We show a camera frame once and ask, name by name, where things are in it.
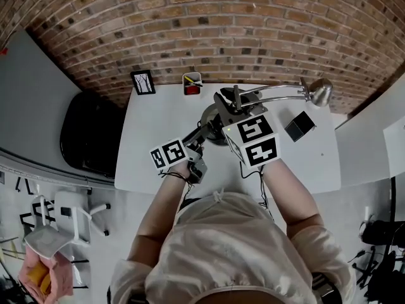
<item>picture frame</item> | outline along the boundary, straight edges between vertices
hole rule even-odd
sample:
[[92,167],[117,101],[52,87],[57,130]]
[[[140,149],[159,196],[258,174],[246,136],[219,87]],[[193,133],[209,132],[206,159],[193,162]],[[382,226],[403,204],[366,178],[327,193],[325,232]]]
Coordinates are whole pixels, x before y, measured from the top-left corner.
[[137,94],[156,94],[150,70],[133,71],[131,78]]

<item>white cube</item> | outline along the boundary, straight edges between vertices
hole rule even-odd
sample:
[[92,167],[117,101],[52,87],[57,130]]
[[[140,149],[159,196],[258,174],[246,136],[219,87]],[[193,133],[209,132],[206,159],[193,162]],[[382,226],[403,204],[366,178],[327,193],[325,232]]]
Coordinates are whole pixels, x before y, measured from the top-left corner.
[[172,139],[149,151],[156,170],[168,169],[184,160],[189,155],[181,139]]
[[249,169],[280,158],[277,126],[269,111],[222,128],[229,148]]

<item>lamp head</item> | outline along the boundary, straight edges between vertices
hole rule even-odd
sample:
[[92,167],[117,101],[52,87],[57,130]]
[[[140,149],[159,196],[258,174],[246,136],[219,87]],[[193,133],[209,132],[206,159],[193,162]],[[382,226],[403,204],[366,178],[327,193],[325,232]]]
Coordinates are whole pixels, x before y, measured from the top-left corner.
[[320,78],[309,86],[312,103],[318,107],[325,107],[332,97],[333,85],[326,78]]

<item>person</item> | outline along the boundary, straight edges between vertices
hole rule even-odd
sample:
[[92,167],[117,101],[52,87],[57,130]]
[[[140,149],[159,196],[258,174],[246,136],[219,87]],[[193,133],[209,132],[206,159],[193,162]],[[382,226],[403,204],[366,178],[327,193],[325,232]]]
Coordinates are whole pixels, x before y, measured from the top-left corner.
[[263,178],[286,234],[239,193],[215,192],[178,211],[190,172],[186,161],[170,171],[176,176],[165,177],[128,258],[116,265],[112,304],[322,303],[312,290],[315,273],[327,278],[338,302],[351,302],[354,272],[312,195],[282,160],[267,163]]

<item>pen holder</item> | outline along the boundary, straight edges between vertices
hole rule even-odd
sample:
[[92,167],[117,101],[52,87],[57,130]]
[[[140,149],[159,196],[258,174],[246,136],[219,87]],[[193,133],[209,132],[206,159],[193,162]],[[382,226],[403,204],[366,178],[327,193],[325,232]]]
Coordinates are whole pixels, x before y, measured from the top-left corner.
[[182,77],[182,82],[183,82],[183,89],[184,89],[184,94],[185,95],[190,95],[190,94],[199,94],[200,93],[200,87],[196,86],[196,88],[192,88],[192,85],[190,86],[189,84],[192,84],[189,80],[187,80],[185,77],[191,79],[193,82],[199,82],[201,85],[201,73],[199,72],[188,72],[183,74]]

